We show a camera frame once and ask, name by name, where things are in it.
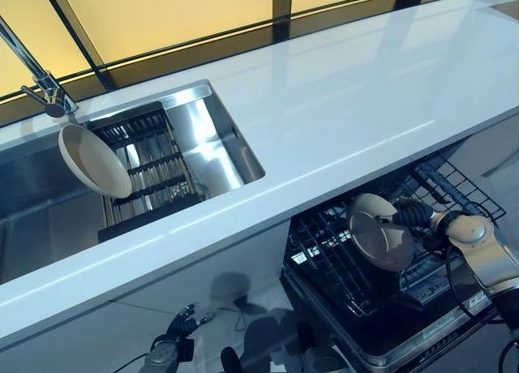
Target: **white countertop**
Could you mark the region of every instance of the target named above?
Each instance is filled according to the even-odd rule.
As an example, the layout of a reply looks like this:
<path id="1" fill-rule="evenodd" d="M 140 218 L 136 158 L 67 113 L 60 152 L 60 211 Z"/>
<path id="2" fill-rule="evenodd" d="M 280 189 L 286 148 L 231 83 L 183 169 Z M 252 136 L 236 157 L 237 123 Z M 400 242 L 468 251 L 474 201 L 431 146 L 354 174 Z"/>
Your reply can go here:
<path id="1" fill-rule="evenodd" d="M 208 79 L 265 176 L 0 285 L 0 347 L 516 112 L 517 21 L 443 0 L 167 75 L 80 104 L 90 118 Z M 56 131 L 38 116 L 0 149 Z"/>

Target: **sink rack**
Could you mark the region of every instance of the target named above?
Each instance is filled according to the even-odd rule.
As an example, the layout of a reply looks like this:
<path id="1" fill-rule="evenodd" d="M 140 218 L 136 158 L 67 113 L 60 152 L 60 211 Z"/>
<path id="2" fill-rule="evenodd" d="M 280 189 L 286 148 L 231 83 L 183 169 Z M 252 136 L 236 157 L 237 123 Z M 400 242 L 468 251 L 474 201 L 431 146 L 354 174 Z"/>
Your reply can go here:
<path id="1" fill-rule="evenodd" d="M 130 175 L 125 199 L 102 196 L 105 228 L 99 242 L 114 238 L 199 203 L 173 129 L 160 102 L 90 122 L 88 128 L 119 157 Z"/>

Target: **cable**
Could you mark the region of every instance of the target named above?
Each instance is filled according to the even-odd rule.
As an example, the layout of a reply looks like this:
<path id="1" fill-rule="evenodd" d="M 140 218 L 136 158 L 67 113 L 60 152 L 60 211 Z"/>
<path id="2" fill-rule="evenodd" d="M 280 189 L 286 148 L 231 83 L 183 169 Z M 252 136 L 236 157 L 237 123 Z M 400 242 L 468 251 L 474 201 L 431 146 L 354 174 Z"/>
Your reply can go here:
<path id="1" fill-rule="evenodd" d="M 494 215 L 492 215 L 492 213 L 488 211 L 487 207 L 485 207 L 481 203 L 478 203 L 477 201 L 467 201 L 465 204 L 463 204 L 463 211 L 467 211 L 466 207 L 469 204 L 473 204 L 476 207 L 480 207 L 487 214 L 487 217 L 492 221 L 492 223 L 494 223 L 494 226 L 497 229 L 499 228 L 499 226 L 497 225 L 497 221 L 495 221 Z"/>
<path id="2" fill-rule="evenodd" d="M 457 294 L 457 291 L 454 288 L 453 270 L 451 268 L 451 253 L 452 253 L 452 251 L 453 251 L 453 246 L 449 245 L 447 247 L 447 250 L 445 251 L 445 268 L 447 269 L 448 284 L 451 287 L 451 291 L 453 292 L 453 297 L 454 297 L 454 300 L 456 300 L 457 305 L 460 307 L 460 309 L 463 312 L 465 312 L 465 314 L 467 316 L 469 316 L 469 318 L 476 319 L 481 324 L 504 324 L 504 320 L 502 320 L 502 319 L 495 319 L 495 320 L 483 320 L 483 319 L 480 319 L 480 318 L 476 317 L 475 315 L 473 315 L 472 312 L 470 312 L 467 309 L 467 307 L 465 307 L 465 304 L 463 304 L 463 302 L 460 299 L 460 296 Z"/>
<path id="3" fill-rule="evenodd" d="M 222 311 L 234 312 L 235 314 L 239 314 L 238 318 L 236 319 L 236 324 L 234 325 L 235 332 L 244 332 L 245 330 L 247 330 L 247 318 L 245 317 L 245 314 L 243 313 L 243 311 L 233 310 L 232 308 L 226 308 L 226 307 L 222 307 L 220 309 Z"/>
<path id="4" fill-rule="evenodd" d="M 514 346 L 517 342 L 519 342 L 519 338 L 514 339 L 513 341 L 510 341 L 509 343 L 507 343 L 506 346 L 503 348 L 503 351 L 501 351 L 500 361 L 498 364 L 499 373 L 503 373 L 504 359 L 506 358 L 506 354 L 510 351 L 512 346 Z"/>
<path id="5" fill-rule="evenodd" d="M 121 367 L 119 367 L 116 371 L 114 371 L 114 373 L 117 373 L 118 371 L 121 371 L 122 369 L 124 369 L 128 365 L 131 365 L 133 362 L 135 362 L 138 359 L 141 359 L 142 357 L 144 357 L 146 354 L 148 354 L 148 353 L 144 353 L 144 354 L 141 354 L 139 357 L 133 358 L 131 361 L 129 361 L 129 362 L 125 363 L 124 365 L 122 365 Z"/>

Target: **white cabinet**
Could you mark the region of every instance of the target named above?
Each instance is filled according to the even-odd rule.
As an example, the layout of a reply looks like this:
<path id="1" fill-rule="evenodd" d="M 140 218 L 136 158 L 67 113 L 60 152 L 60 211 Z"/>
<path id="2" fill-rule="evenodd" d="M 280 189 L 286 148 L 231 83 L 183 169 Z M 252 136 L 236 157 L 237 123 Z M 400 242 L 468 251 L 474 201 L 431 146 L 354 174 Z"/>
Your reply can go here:
<path id="1" fill-rule="evenodd" d="M 148 351 L 171 319 L 162 312 L 111 303 L 3 350 L 0 371 L 111 373 Z"/>
<path id="2" fill-rule="evenodd" d="M 118 300 L 176 313 L 186 304 L 223 307 L 279 279 L 290 221 L 284 221 Z"/>

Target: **dishwasher rack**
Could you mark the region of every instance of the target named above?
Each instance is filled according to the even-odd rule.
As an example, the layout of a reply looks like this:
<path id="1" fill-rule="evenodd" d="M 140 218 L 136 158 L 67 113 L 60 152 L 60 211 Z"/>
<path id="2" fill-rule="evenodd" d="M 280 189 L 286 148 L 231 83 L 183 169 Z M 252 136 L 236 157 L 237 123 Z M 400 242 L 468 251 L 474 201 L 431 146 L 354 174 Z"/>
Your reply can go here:
<path id="1" fill-rule="evenodd" d="M 306 280 L 333 296 L 334 303 L 356 316 L 371 315 L 389 298 L 403 295 L 415 296 L 424 305 L 448 289 L 441 275 L 444 261 L 422 247 L 432 237 L 429 229 L 411 230 L 414 260 L 401 272 L 378 269 L 362 257 L 346 229 L 346 214 L 354 197 L 363 192 L 390 200 L 410 197 L 437 211 L 465 210 L 494 221 L 505 214 L 443 156 L 433 153 L 294 217 L 285 266 L 306 275 Z"/>

